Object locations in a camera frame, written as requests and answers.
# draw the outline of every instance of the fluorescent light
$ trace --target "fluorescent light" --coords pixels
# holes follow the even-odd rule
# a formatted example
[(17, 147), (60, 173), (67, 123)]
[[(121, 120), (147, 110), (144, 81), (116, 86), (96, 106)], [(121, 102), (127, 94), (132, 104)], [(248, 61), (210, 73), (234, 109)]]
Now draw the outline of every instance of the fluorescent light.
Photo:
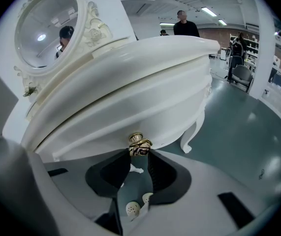
[(220, 23), (222, 23), (224, 26), (226, 26), (227, 24), (223, 21), (223, 20), (218, 20)]
[(161, 26), (174, 26), (172, 23), (160, 23)]
[(213, 17), (216, 17), (217, 15), (214, 13), (214, 12), (212, 12), (210, 9), (208, 9), (208, 8), (201, 8), (203, 11), (205, 11), (206, 13), (208, 13), (209, 15), (211, 15), (211, 16), (213, 16)]
[(37, 41), (42, 41), (44, 38), (46, 38), (46, 35), (42, 34), (37, 38)]

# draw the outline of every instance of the white mirror frame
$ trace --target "white mirror frame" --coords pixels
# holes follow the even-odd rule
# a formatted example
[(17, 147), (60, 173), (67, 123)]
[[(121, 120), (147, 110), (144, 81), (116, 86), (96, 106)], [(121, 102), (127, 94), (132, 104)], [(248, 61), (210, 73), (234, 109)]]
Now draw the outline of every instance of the white mirror frame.
[(43, 68), (34, 68), (23, 59), (19, 50), (18, 41), (19, 33), (26, 16), (40, 1), (41, 0), (28, 0), (23, 4), (18, 15), (18, 23), (14, 36), (15, 49), (22, 62), (21, 66), (14, 66), (14, 70), (18, 71), (17, 75), (22, 77), (25, 92), (32, 87), (34, 89), (33, 95), (37, 95), (65, 65), (75, 61), (97, 46), (108, 42), (113, 37), (108, 26), (98, 18), (96, 4), (92, 1), (86, 2), (85, 0), (76, 0), (78, 4), (78, 18), (69, 45), (53, 64)]

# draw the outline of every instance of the ceiling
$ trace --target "ceiling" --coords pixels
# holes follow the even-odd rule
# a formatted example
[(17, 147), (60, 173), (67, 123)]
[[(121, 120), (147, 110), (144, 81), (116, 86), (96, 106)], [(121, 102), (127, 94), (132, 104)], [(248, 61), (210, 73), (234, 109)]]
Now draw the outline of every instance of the ceiling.
[[(248, 24), (259, 24), (254, 0), (124, 0), (122, 3), (129, 15), (155, 14), (165, 23), (176, 23), (177, 11), (182, 9), (187, 12), (187, 19), (199, 27), (219, 25), (218, 19), (242, 28)], [(201, 11), (202, 7), (209, 8), (217, 17), (213, 18)]]
[[(27, 15), (21, 27), (19, 39), (22, 55), (39, 55), (43, 52), (59, 37), (59, 31), (63, 26), (76, 25), (77, 12), (76, 0), (42, 0), (38, 3)], [(60, 20), (65, 21), (65, 15), (66, 18), (69, 15), (69, 21), (60, 25)], [(42, 34), (45, 34), (46, 38), (38, 41), (37, 38)]]

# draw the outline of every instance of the oval mirror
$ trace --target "oval mirror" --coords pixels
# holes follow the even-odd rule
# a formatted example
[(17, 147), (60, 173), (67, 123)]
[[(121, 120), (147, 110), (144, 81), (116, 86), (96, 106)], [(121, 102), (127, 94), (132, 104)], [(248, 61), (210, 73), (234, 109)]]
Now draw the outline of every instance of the oval mirror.
[(67, 47), (78, 17), (76, 0), (41, 0), (26, 15), (17, 36), (23, 60), (46, 67)]

